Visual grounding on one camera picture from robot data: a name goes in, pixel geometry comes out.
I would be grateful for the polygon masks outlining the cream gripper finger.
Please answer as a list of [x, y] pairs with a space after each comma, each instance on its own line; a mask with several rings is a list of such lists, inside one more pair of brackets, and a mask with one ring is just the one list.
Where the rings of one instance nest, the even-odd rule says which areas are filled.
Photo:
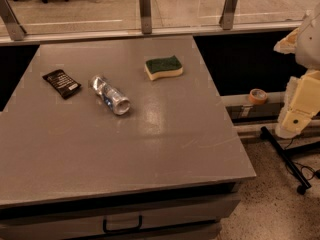
[[291, 31], [286, 37], [282, 38], [275, 44], [273, 50], [282, 54], [294, 54], [297, 47], [298, 33], [298, 28]]
[[308, 70], [300, 78], [291, 77], [275, 128], [276, 135], [284, 139], [300, 135], [319, 111], [320, 72]]

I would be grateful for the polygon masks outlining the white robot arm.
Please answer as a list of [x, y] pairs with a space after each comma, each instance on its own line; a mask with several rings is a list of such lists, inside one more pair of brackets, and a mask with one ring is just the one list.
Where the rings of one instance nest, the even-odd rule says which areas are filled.
[[278, 137], [290, 139], [300, 135], [320, 111], [320, 4], [307, 11], [302, 24], [278, 41], [274, 50], [294, 54], [296, 63], [307, 69], [301, 77], [290, 77], [275, 128]]

